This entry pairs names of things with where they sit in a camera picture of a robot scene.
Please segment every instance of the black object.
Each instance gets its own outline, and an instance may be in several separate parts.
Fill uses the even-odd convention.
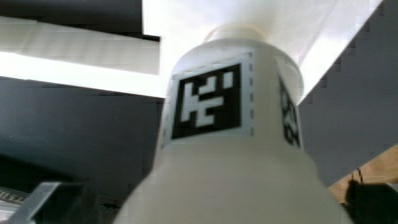
[[[98,199],[75,183],[43,183],[11,216],[8,224],[98,224]]]
[[[390,185],[352,180],[345,208],[356,224],[397,224],[398,193]]]
[[[72,182],[75,179],[20,160],[0,156],[0,188],[33,193],[43,182]]]

